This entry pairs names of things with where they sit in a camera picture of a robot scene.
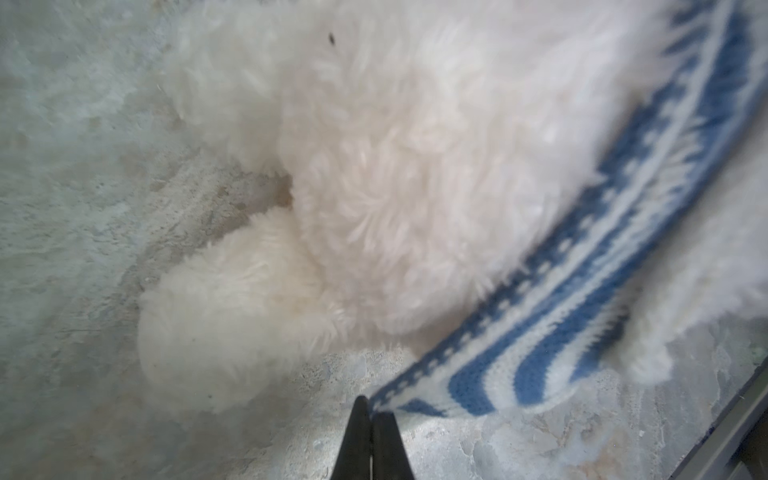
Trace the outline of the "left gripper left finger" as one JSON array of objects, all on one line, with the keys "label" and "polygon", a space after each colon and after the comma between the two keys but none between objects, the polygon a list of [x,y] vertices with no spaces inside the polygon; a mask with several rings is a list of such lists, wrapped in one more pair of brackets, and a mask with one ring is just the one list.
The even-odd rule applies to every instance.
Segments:
[{"label": "left gripper left finger", "polygon": [[330,480],[370,480],[372,423],[369,400],[358,396],[353,404]]}]

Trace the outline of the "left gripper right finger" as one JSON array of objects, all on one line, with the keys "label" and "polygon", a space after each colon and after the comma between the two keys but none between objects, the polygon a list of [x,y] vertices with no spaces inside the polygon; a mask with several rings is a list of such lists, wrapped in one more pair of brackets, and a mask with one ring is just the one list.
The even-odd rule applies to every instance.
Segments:
[{"label": "left gripper right finger", "polygon": [[377,413],[372,420],[372,479],[414,480],[396,417]]}]

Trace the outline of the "blue white striped sweater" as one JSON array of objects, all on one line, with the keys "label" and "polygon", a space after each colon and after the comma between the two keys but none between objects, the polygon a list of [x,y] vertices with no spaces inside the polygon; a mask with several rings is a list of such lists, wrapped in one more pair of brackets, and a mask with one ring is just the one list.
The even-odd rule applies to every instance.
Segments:
[{"label": "blue white striped sweater", "polygon": [[546,410],[611,368],[671,372],[667,346],[767,312],[767,5],[678,1],[677,67],[526,263],[371,398],[375,412]]}]

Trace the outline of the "white teddy bear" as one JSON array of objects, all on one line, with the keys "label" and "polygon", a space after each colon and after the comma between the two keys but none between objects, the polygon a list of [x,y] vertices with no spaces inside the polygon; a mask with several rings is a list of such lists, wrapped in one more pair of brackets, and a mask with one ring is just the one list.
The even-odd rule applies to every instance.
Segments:
[{"label": "white teddy bear", "polygon": [[154,396],[221,412],[317,357],[418,362],[600,179],[671,75],[678,1],[203,1],[165,88],[200,139],[291,183],[142,295]]}]

